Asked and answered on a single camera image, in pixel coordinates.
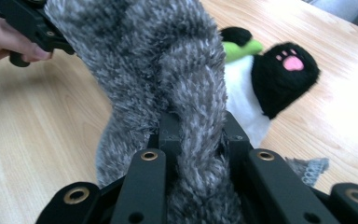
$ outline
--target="black plush ear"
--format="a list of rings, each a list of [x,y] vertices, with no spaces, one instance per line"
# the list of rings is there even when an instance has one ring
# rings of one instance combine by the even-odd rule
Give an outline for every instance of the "black plush ear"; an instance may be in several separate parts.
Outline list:
[[[244,46],[252,39],[251,32],[236,26],[225,28],[220,32],[220,35],[223,37],[223,42],[232,42],[240,47]]]
[[[288,69],[288,60],[295,66]],[[264,55],[256,55],[252,68],[255,95],[270,119],[316,83],[320,70],[312,56],[299,45],[284,43]]]

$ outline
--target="gray plush toy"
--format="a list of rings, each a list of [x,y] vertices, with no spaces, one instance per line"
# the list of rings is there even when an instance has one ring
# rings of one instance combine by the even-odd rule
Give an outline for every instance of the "gray plush toy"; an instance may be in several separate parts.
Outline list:
[[[163,112],[181,122],[169,223],[242,223],[228,160],[216,153],[226,116],[225,52],[194,0],[49,0],[45,11],[112,102],[97,150],[100,187],[127,173]]]

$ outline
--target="pink paw pad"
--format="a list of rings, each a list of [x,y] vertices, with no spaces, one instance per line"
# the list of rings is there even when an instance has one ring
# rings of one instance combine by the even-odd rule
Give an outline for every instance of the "pink paw pad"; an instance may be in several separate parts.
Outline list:
[[[287,71],[301,71],[304,69],[304,64],[296,56],[296,52],[293,49],[290,49],[290,53],[293,55],[288,56],[288,52],[285,50],[282,51],[282,55],[277,55],[276,59],[278,61],[283,60],[283,67]]]

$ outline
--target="wood grain surface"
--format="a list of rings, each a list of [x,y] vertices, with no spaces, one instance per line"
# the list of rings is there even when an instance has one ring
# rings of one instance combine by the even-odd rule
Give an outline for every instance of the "wood grain surface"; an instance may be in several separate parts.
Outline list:
[[[358,184],[358,27],[299,0],[203,0],[220,28],[240,26],[265,49],[292,41],[322,70],[319,83],[277,117],[262,147],[328,158],[316,188]],[[111,112],[76,57],[56,50],[27,68],[0,62],[0,223],[34,223],[53,195],[96,182],[94,155]]]

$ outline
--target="person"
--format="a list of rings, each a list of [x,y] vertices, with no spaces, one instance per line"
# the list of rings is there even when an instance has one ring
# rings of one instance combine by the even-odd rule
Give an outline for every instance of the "person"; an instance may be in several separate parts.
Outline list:
[[[39,48],[0,18],[0,60],[8,56],[10,51],[22,54],[22,60],[28,63],[51,58],[51,53]]]

